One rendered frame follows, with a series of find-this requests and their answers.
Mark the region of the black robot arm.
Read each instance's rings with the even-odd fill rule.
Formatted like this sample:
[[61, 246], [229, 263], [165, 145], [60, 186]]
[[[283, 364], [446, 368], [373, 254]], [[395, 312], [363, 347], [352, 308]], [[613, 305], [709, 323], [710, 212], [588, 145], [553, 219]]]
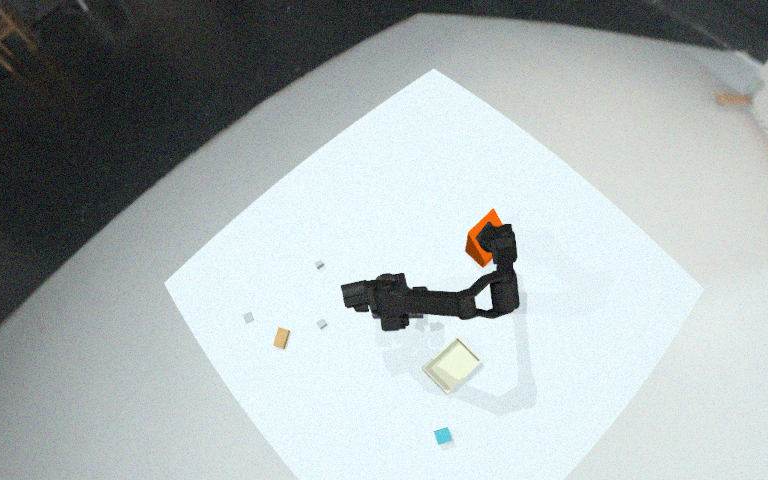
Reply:
[[[489, 223], [489, 224], [488, 224]], [[481, 276], [469, 289], [459, 292], [411, 289], [404, 273], [379, 275], [375, 280], [341, 284], [347, 309], [369, 304], [370, 312], [380, 316], [381, 329], [393, 332], [409, 325], [409, 314], [457, 316], [460, 320], [477, 317], [496, 319], [520, 306], [518, 282], [513, 263], [518, 259], [512, 224], [499, 227], [490, 222], [476, 236], [479, 246], [491, 253], [496, 271]], [[476, 308], [475, 297], [490, 284], [493, 308]]]

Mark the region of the teal cube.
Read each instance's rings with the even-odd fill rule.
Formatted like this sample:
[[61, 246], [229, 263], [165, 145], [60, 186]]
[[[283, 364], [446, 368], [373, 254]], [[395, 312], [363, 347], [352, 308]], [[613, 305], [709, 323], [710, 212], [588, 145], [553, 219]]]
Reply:
[[438, 445], [452, 440], [448, 427], [434, 431], [434, 433], [436, 435], [435, 438], [437, 440]]

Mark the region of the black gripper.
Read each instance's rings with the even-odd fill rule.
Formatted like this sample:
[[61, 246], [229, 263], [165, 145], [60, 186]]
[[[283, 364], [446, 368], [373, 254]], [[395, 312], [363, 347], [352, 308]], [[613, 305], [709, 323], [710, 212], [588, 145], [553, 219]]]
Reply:
[[[413, 289], [428, 290], [426, 286], [413, 287]], [[357, 313], [367, 313], [367, 312], [369, 312], [368, 307], [369, 307], [369, 304], [366, 304], [366, 305], [354, 307], [354, 310]]]

